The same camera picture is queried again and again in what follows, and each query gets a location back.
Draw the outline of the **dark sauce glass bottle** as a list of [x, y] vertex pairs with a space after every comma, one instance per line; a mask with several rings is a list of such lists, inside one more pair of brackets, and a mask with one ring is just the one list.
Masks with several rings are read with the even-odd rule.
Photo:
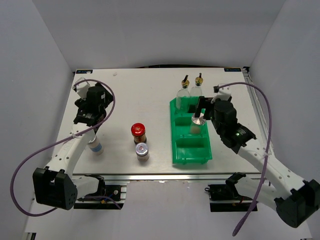
[[203, 83], [202, 73], [199, 73], [199, 76], [195, 78], [195, 86], [190, 90], [190, 101], [188, 105], [188, 113], [194, 113], [198, 103], [198, 99], [203, 95], [202, 92], [202, 83]]

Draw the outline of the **clear oil bottle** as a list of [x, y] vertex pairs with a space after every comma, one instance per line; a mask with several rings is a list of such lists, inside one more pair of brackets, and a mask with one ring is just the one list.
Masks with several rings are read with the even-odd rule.
[[176, 109], [180, 110], [182, 107], [182, 98], [188, 98], [190, 97], [190, 93], [188, 90], [189, 87], [189, 76], [186, 75], [184, 79], [181, 81], [181, 89], [176, 94]]

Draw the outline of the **silver lid spice jar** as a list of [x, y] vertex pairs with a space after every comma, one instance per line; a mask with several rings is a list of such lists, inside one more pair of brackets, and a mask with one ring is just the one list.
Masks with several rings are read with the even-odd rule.
[[190, 124], [190, 134], [192, 135], [200, 135], [205, 129], [206, 120], [204, 118], [204, 113], [200, 113], [199, 117], [196, 117], [195, 114], [191, 117]]

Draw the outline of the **blue label white jar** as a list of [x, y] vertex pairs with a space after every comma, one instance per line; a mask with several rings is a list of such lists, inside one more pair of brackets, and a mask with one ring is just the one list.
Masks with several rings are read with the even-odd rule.
[[101, 155], [104, 152], [104, 147], [100, 143], [100, 140], [97, 136], [90, 140], [87, 145], [89, 149], [96, 155]]

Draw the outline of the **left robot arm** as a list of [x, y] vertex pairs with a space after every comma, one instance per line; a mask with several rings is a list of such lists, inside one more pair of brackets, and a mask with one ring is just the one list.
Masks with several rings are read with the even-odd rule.
[[32, 175], [37, 203], [69, 210], [78, 199], [93, 197], [99, 200], [105, 196], [106, 187], [103, 177], [89, 174], [73, 179], [75, 166], [86, 147], [92, 144], [100, 148], [96, 133], [109, 116], [106, 108], [114, 97], [100, 82], [90, 86], [81, 81], [74, 88], [79, 95], [75, 101], [77, 114], [73, 120], [70, 139], [63, 141], [58, 153], [44, 168], [37, 168]]

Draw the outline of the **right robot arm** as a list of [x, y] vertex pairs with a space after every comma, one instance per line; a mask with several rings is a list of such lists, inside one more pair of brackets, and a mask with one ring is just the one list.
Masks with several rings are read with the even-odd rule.
[[303, 179], [269, 155], [256, 135], [238, 123], [237, 111], [229, 99], [201, 96], [195, 116], [200, 116], [201, 111], [204, 111], [203, 118], [212, 122], [223, 144], [253, 165], [262, 180], [271, 183], [267, 186], [236, 172], [225, 181], [229, 198], [249, 197], [253, 204], [264, 204], [292, 228], [299, 227], [320, 208], [320, 184], [314, 179]]

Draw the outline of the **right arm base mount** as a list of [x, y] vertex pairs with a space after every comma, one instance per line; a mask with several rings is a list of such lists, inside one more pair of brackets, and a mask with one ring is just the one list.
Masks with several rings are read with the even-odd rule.
[[204, 191], [209, 196], [212, 213], [245, 213], [252, 203], [251, 198], [232, 193], [226, 184], [210, 184]]

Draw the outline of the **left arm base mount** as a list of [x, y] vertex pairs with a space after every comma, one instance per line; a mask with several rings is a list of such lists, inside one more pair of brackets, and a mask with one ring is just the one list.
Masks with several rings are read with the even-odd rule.
[[126, 199], [127, 186], [107, 181], [103, 176], [87, 174], [73, 179], [77, 198], [73, 205], [79, 210], [121, 210]]

